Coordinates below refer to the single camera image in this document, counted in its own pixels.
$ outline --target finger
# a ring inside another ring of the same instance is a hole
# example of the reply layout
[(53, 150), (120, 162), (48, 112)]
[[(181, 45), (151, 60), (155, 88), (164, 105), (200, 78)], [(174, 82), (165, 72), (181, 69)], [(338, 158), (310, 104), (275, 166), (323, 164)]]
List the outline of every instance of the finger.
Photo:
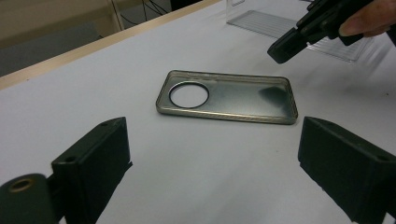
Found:
[(396, 23), (396, 0), (376, 0), (347, 19), (340, 27), (343, 36), (357, 35)]
[(386, 31), (390, 30), (390, 27), (385, 26), (385, 27), (380, 27), (376, 30), (373, 31), (368, 31), (363, 33), (365, 37), (371, 37), (371, 36), (375, 36), (375, 35), (382, 35), (384, 34)]

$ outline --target transparent sheet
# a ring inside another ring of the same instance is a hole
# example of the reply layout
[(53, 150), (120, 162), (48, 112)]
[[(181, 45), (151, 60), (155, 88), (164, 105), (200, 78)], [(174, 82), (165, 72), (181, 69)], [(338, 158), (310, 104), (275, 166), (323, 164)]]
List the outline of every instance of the transparent sheet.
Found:
[[(239, 6), (232, 4), (228, 5), (227, 23), (273, 38), (280, 38), (297, 23), (297, 20), (274, 16), (256, 10), (248, 10), (241, 13), (240, 11), (244, 9), (239, 9), (237, 16), (235, 16), (235, 12), (231, 12), (231, 10), (235, 10), (234, 7)], [(330, 40), (326, 37), (321, 39), (317, 44), (310, 45), (307, 48), (347, 62), (355, 62), (371, 42), (372, 38), (363, 38), (350, 46), (345, 46), (338, 38)]]

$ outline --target white table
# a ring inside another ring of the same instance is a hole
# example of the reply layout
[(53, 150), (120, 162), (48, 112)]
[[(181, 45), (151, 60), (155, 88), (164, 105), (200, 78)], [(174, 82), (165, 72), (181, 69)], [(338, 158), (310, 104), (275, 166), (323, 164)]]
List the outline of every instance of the white table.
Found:
[[(50, 162), (102, 121), (126, 117), (134, 166), (98, 223), (350, 223), (299, 167), (304, 116), (396, 154), (396, 50), (385, 35), (357, 63), (305, 50), (276, 64), (273, 39), (226, 24), (216, 3), (0, 91), (0, 184)], [(299, 119), (273, 125), (165, 116), (169, 71), (290, 80)], [(385, 223), (392, 223), (387, 218)]]

